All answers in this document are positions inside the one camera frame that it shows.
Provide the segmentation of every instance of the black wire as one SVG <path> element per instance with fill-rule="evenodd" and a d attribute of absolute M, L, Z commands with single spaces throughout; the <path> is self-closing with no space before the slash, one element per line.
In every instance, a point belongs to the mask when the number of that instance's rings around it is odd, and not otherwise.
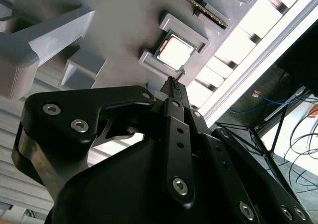
<path fill-rule="evenodd" d="M 289 152 L 291 149 L 293 150 L 293 146 L 294 146 L 298 141 L 300 141 L 301 139 L 303 139 L 303 138 L 305 138 L 305 137 L 313 136 L 313 135 L 318 135 L 318 133 L 310 133 L 310 134 L 306 134 L 306 135 L 303 135 L 303 136 L 298 137 L 298 138 L 296 139 L 296 141 L 295 141 L 292 145 L 290 145 L 290 147 L 288 148 L 288 150 L 287 150 L 286 153 L 284 154 L 284 161 L 286 162 L 286 156 L 287 156 L 288 152 Z M 292 182 L 291 182 L 291 170 L 292 170 L 292 167 L 293 167 L 293 165 L 295 164 L 296 160 L 297 160 L 300 156 L 302 156 L 302 155 L 308 155 L 308 154 L 311 153 L 311 151 L 313 151 L 313 153 L 315 153 L 315 152 L 317 152 L 317 150 L 318 150 L 318 149 L 307 150 L 307 151 L 305 151 L 305 152 L 303 152 L 303 153 L 298 153 L 298 152 L 295 152 L 295 151 L 293 150 L 295 153 L 297 153 L 297 154 L 299 154 L 299 155 L 298 155 L 298 157 L 294 160 L 294 162 L 292 163 L 292 165 L 290 166 L 290 169 L 289 169 L 289 176 L 288 176 L 288 177 L 289 177 L 289 183 L 290 183 L 291 186 L 292 186 Z"/>
<path fill-rule="evenodd" d="M 311 192 L 311 191 L 315 191 L 315 190 L 318 190 L 318 188 L 314 188 L 314 189 L 310 189 L 310 190 L 305 190 L 305 191 L 299 191 L 299 192 L 296 192 L 297 194 L 299 193 L 306 193 L 306 192 Z"/>
<path fill-rule="evenodd" d="M 292 165 L 290 165 L 288 177 L 289 177 L 289 183 L 290 183 L 291 186 L 292 186 L 292 182 L 291 182 L 291 171 L 292 171 L 292 167 L 293 167 L 293 165 L 295 164 L 296 160 L 297 160 L 300 156 L 302 156 L 303 154 L 298 155 L 298 157 L 294 160 L 294 162 L 292 163 Z"/>
<path fill-rule="evenodd" d="M 289 138 L 289 146 L 290 146 L 290 149 L 293 150 L 293 148 L 292 148 L 292 147 L 293 147 L 293 146 L 292 146 L 292 139 L 293 139 L 293 135 L 294 135 L 296 129 L 298 128 L 298 126 L 299 126 L 307 117 L 309 117 L 310 115 L 312 115 L 313 113 L 315 113 L 315 112 L 317 112 L 317 111 L 318 111 L 318 109 L 316 109 L 316 110 L 312 111 L 311 113 L 309 113 L 307 116 L 305 116 L 304 118 L 302 118 L 302 119 L 296 124 L 296 126 L 293 128 L 293 130 L 292 130 L 292 132 L 291 132 L 291 135 L 290 135 L 290 138 Z"/>

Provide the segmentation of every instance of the black cable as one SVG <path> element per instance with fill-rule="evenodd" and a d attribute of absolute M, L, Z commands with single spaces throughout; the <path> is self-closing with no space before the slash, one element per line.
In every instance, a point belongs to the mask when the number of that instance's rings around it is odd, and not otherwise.
<path fill-rule="evenodd" d="M 312 111 L 311 113 L 309 113 L 307 116 L 305 116 L 304 118 L 302 118 L 302 119 L 296 124 L 296 126 L 293 128 L 293 130 L 292 130 L 292 132 L 291 132 L 291 135 L 290 135 L 290 138 L 289 138 L 289 146 L 290 146 L 290 149 L 293 150 L 293 148 L 292 148 L 292 147 L 293 147 L 293 146 L 292 146 L 292 139 L 293 139 L 293 135 L 294 135 L 296 129 L 298 128 L 298 126 L 299 126 L 307 117 L 309 117 L 310 115 L 312 115 L 313 113 L 315 113 L 315 112 L 317 112 L 317 111 L 318 111 L 318 109 L 316 109 L 316 110 Z"/>
<path fill-rule="evenodd" d="M 296 139 L 296 141 L 295 141 L 292 145 L 290 145 L 290 147 L 288 148 L 288 150 L 287 150 L 286 153 L 284 154 L 284 161 L 286 162 L 286 156 L 287 156 L 288 152 L 289 152 L 291 149 L 293 150 L 293 146 L 294 146 L 298 141 L 300 141 L 301 139 L 303 139 L 303 138 L 305 138 L 305 137 L 313 136 L 313 135 L 318 135 L 318 133 L 310 133 L 310 134 L 306 134 L 306 135 L 303 135 L 303 136 L 298 137 L 298 138 Z M 303 153 L 298 153 L 298 152 L 295 152 L 295 151 L 293 150 L 295 153 L 297 153 L 297 154 L 299 154 L 299 155 L 298 155 L 298 157 L 294 160 L 294 162 L 292 163 L 292 165 L 290 166 L 290 169 L 289 169 L 289 183 L 290 183 L 291 186 L 292 186 L 292 182 L 291 182 L 291 170 L 292 170 L 292 167 L 293 167 L 294 163 L 296 162 L 296 160 L 297 160 L 300 156 L 302 156 L 302 155 L 308 155 L 308 154 L 311 153 L 311 151 L 317 152 L 317 150 L 318 150 L 318 149 L 307 150 L 307 151 L 305 151 L 305 152 L 303 152 Z"/>
<path fill-rule="evenodd" d="M 288 163 L 289 163 L 289 161 L 287 161 L 285 163 L 281 163 L 281 164 L 277 165 L 277 167 L 283 166 L 283 165 L 288 164 Z"/>
<path fill-rule="evenodd" d="M 299 191 L 299 192 L 296 192 L 297 194 L 300 194 L 300 193 L 306 193 L 306 192 L 311 192 L 311 191 L 315 191 L 315 190 L 318 190 L 318 188 L 314 188 L 314 189 L 310 189 L 310 190 L 305 190 L 305 191 Z"/>

